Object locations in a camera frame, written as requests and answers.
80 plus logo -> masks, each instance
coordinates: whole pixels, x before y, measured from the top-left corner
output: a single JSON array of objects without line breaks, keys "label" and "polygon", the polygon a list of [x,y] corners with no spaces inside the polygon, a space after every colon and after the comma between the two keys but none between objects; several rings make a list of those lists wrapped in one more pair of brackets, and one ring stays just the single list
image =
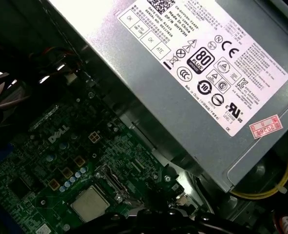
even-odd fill
[{"label": "80 plus logo", "polygon": [[201,74],[214,61],[215,57],[205,47],[201,47],[190,59],[187,60],[187,64],[197,74]]}]

chip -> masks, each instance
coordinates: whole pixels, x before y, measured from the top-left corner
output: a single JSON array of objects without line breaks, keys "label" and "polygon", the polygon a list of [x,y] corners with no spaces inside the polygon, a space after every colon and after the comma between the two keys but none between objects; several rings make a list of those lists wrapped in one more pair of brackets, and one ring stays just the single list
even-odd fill
[{"label": "chip", "polygon": [[89,139],[91,140],[91,142],[93,142],[95,144],[96,142],[98,142],[100,140],[100,136],[97,134],[97,132],[92,132],[89,135]]},{"label": "chip", "polygon": [[61,173],[64,175],[66,179],[69,179],[74,173],[69,169],[69,167],[65,167]]},{"label": "chip", "polygon": [[13,193],[19,198],[24,198],[29,192],[29,187],[23,182],[21,178],[14,179],[8,187],[13,191]]},{"label": "chip", "polygon": [[81,156],[76,157],[74,161],[78,167],[81,167],[85,164],[85,160]]},{"label": "chip", "polygon": [[71,207],[84,222],[89,222],[103,215],[110,204],[94,186],[91,186],[71,204]]},{"label": "chip", "polygon": [[51,187],[51,189],[53,190],[53,191],[56,191],[59,187],[60,187],[60,184],[57,182],[57,180],[55,180],[55,179],[52,179],[49,183],[48,183],[48,185]]}]

ce mark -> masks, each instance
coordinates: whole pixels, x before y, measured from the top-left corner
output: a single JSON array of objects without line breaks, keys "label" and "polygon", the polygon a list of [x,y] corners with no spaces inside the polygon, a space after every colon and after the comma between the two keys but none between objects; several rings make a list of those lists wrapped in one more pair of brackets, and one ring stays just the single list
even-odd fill
[{"label": "ce mark", "polygon": [[[229,41],[229,40],[223,42],[223,43],[222,43],[222,50],[223,50],[223,51],[226,50],[226,49],[225,49],[225,45],[226,45],[226,44],[232,45],[232,42]],[[230,52],[229,52],[228,54],[229,54],[229,56],[230,56],[231,59],[232,59],[233,55],[236,54],[236,52],[239,52],[239,50],[238,50],[237,48],[232,48],[232,49],[230,49]]]}]

screw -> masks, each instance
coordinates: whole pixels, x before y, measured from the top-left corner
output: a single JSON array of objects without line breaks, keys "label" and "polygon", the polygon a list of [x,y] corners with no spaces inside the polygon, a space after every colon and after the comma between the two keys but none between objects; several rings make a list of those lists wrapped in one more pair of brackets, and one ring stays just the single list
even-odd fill
[{"label": "screw", "polygon": [[118,197],[116,198],[116,201],[117,201],[118,203],[121,203],[121,202],[123,201],[123,197],[118,196]]},{"label": "screw", "polygon": [[171,181],[171,177],[169,175],[166,175],[164,177],[165,182],[170,182]]},{"label": "screw", "polygon": [[94,98],[95,94],[93,92],[89,92],[88,95],[89,99],[92,99]]},{"label": "screw", "polygon": [[117,214],[115,214],[114,216],[112,216],[112,218],[111,218],[111,220],[119,220],[120,219],[120,217],[117,215]]},{"label": "screw", "polygon": [[96,172],[96,173],[95,173],[95,177],[96,177],[97,179],[101,178],[101,173]]}]

yellow wire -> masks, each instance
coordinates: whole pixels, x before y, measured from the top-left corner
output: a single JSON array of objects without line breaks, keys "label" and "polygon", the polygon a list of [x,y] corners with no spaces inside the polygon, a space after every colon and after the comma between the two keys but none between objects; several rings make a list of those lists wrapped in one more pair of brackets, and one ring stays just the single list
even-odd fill
[{"label": "yellow wire", "polygon": [[286,168],[284,176],[282,177],[281,181],[276,185],[275,188],[273,188],[267,192],[263,192],[263,193],[259,193],[259,194],[246,194],[246,193],[240,193],[240,192],[235,192],[235,191],[232,191],[231,193],[233,195],[236,195],[236,196],[244,198],[244,199],[260,200],[260,199],[268,198],[268,197],[276,194],[277,192],[279,192],[279,188],[284,187],[284,185],[286,184],[287,181],[288,181],[288,163],[287,163],[287,168]]}]

